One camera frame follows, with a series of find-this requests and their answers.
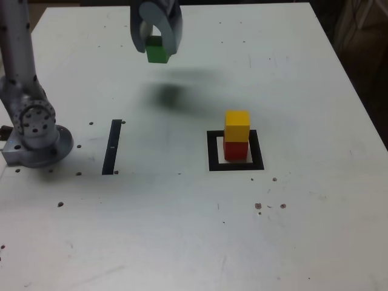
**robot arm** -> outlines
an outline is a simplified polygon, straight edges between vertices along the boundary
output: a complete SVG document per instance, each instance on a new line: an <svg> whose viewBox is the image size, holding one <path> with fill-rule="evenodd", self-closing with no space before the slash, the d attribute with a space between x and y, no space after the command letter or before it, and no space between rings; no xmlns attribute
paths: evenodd
<svg viewBox="0 0 388 291"><path fill-rule="evenodd" d="M176 0L136 0L131 8L130 31L139 52L156 26L168 55L177 52L182 14ZM27 0L0 0L0 47L5 76L0 100L14 129L2 154L8 165L44 167L65 158L73 147L71 133L56 125L55 110L35 72Z"/></svg>

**table surface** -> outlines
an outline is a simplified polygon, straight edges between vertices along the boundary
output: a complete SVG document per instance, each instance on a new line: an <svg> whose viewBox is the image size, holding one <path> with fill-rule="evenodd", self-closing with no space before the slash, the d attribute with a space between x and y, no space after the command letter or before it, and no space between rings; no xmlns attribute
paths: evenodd
<svg viewBox="0 0 388 291"><path fill-rule="evenodd" d="M387 151L310 5L182 14L159 65L129 8L44 13L38 78L81 148L44 169L1 161L1 289L387 290ZM208 171L227 109L250 111L265 170ZM113 119L119 174L102 176Z"/></svg>

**black square marker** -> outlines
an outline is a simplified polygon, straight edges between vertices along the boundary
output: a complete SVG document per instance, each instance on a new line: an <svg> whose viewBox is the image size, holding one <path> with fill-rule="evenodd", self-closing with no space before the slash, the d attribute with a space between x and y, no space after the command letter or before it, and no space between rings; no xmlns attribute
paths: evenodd
<svg viewBox="0 0 388 291"><path fill-rule="evenodd" d="M218 161L217 138L223 137L223 130L210 130L207 132L207 154L209 156L209 171L248 171L264 170L261 157L259 139L256 130L249 131L249 146L252 162L220 164Z"/></svg>

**wooden block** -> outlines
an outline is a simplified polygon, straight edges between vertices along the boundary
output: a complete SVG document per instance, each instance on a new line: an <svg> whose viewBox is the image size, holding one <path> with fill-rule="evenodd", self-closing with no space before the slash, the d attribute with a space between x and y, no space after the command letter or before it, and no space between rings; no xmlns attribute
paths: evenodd
<svg viewBox="0 0 388 291"><path fill-rule="evenodd" d="M248 111L226 111L224 128L226 142L248 142L249 130Z"/></svg>
<svg viewBox="0 0 388 291"><path fill-rule="evenodd" d="M149 36L145 42L148 62L155 64L166 64L170 56L162 45L161 36Z"/></svg>
<svg viewBox="0 0 388 291"><path fill-rule="evenodd" d="M224 158L226 161L241 161L248 157L249 142L225 141L224 137Z"/></svg>

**black tape strip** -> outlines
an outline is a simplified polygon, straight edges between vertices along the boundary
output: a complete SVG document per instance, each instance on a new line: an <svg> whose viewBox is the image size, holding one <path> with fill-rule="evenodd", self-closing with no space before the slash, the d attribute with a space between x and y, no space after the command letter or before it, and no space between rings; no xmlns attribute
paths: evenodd
<svg viewBox="0 0 388 291"><path fill-rule="evenodd" d="M256 130L249 132L249 147L252 162L220 164L218 161L217 137L224 136L223 130L212 130L207 132L207 154L209 157L209 171L246 171L264 170L263 158L261 156L259 139Z"/></svg>
<svg viewBox="0 0 388 291"><path fill-rule="evenodd" d="M105 153L104 165L102 167L103 175L113 175L113 172L115 170L117 148L119 147L120 130L121 119L112 120L107 144L107 151Z"/></svg>

